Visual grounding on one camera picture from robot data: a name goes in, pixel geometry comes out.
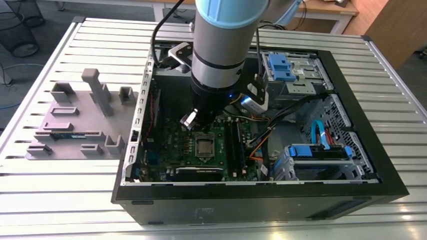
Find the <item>metal table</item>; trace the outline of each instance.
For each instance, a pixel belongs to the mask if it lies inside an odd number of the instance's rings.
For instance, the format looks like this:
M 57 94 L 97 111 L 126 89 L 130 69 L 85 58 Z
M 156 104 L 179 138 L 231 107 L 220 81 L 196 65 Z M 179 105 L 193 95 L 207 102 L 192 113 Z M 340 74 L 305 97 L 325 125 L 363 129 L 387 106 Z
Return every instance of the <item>metal table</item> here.
M 118 160 L 24 158 L 53 100 L 54 82 L 89 90 L 80 75 L 97 68 L 114 91 L 139 91 L 153 22 L 86 18 L 73 22 L 0 137 L 0 236 L 141 239 L 425 239 L 427 114 L 371 42 L 359 36 L 260 30 L 263 46 L 332 52 L 409 195 L 328 221 L 141 227 L 110 194 Z M 157 38 L 191 41 L 184 24 L 165 24 Z

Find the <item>black cable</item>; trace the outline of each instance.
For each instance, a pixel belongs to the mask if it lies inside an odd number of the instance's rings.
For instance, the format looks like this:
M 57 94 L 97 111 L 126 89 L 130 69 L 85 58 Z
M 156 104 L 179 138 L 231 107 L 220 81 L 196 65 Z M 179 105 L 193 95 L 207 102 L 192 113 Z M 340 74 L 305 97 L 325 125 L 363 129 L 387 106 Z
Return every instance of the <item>black cable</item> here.
M 288 107 L 279 110 L 277 113 L 272 116 L 272 118 L 267 122 L 267 125 L 265 125 L 260 135 L 253 140 L 251 140 L 249 144 L 252 144 L 252 143 L 257 142 L 260 139 L 263 139 L 264 136 L 273 130 L 273 127 L 276 126 L 277 122 L 285 116 L 295 113 L 299 110 L 301 105 L 304 105 L 305 103 L 308 103 L 312 100 L 324 99 L 328 95 L 329 95 L 328 93 L 320 93 L 317 95 L 305 96 L 300 100 L 293 102 Z
M 260 20 L 260 23 L 265 23 L 263 26 L 259 26 L 257 28 L 261 29 L 264 27 L 273 27 L 277 30 L 287 30 L 284 26 L 272 23 L 271 21 Z
M 180 10 L 176 9 L 175 12 L 184 13 L 184 12 L 187 12 L 187 10 L 188 9 L 184 9 L 184 11 L 180 11 Z
M 4 83 L 4 86 L 9 88 L 9 87 L 12 87 L 12 85 L 14 84 L 14 82 L 13 82 L 13 80 L 10 80 L 10 82 L 9 82 L 9 83 L 6 83 L 5 68 L 4 68 L 4 66 L 2 66 L 1 62 L 0 62 L 0 68 L 1 68 L 1 74 L 2 74 L 2 83 Z
M 152 60 L 153 60 L 153 64 L 159 67 L 159 58 L 156 55 L 156 35 L 159 32 L 159 29 L 161 27 L 161 25 L 165 23 L 165 21 L 168 20 L 168 18 L 171 17 L 171 15 L 173 14 L 175 10 L 179 8 L 179 6 L 181 5 L 181 3 L 184 2 L 184 0 L 179 0 L 177 3 L 175 4 L 175 6 L 172 7 L 171 11 L 168 11 L 167 15 L 164 16 L 164 18 L 161 19 L 161 21 L 159 22 L 159 24 L 155 26 L 153 31 L 152 31 L 152 36 L 151 36 L 151 54 L 152 54 Z
M 263 76 L 263 58 L 261 58 L 261 47 L 260 47 L 260 31 L 255 30 L 256 37 L 256 55 L 257 55 L 257 77 Z
M 297 25 L 293 29 L 291 29 L 291 31 L 295 31 L 303 24 L 304 24 L 304 21 L 305 21 L 305 17 L 307 17 L 307 4 L 304 1 L 301 1 L 301 5 L 303 5 L 303 13 L 301 13 L 301 16 L 300 16 L 300 19 L 297 21 Z

